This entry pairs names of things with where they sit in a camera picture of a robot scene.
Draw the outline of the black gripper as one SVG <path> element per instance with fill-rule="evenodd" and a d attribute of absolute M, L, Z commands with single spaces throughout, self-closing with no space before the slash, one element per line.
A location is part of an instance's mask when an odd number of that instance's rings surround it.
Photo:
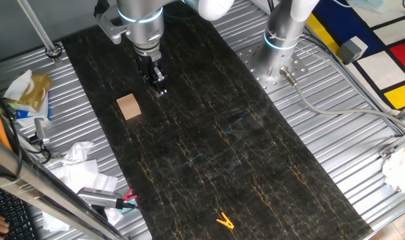
<path fill-rule="evenodd" d="M 136 57 L 136 63 L 144 81 L 153 88 L 156 86 L 157 97 L 165 95 L 167 93 L 167 89 L 163 85 L 165 77 L 158 67 L 155 67 L 151 57 L 138 55 Z"/>

